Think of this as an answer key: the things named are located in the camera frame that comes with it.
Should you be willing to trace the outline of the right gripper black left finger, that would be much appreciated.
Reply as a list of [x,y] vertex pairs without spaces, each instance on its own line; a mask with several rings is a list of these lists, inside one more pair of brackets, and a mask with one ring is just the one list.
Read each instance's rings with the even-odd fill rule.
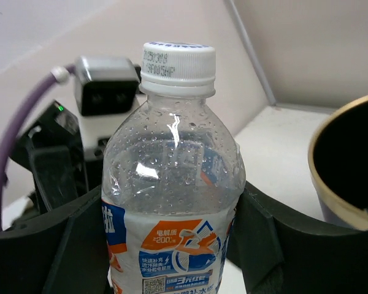
[[0,232],[0,293],[104,293],[108,267],[100,187]]

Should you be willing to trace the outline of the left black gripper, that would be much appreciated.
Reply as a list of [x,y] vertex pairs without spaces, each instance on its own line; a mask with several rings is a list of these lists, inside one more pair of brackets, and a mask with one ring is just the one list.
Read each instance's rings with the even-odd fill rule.
[[18,138],[11,159],[33,175],[33,210],[44,214],[101,183],[106,139],[85,151],[77,117],[53,101]]

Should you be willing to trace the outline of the clear bottle orange blue label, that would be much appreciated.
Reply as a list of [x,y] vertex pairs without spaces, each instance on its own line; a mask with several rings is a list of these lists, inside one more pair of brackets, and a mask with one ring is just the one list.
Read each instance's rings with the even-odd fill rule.
[[115,293],[217,293],[246,175],[208,107],[216,51],[147,42],[146,101],[110,138],[101,199]]

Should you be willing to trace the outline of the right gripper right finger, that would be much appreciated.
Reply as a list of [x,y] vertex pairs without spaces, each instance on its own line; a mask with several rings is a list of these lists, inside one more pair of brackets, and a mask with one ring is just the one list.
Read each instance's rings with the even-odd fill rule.
[[314,219],[249,183],[227,258],[247,293],[368,293],[368,230]]

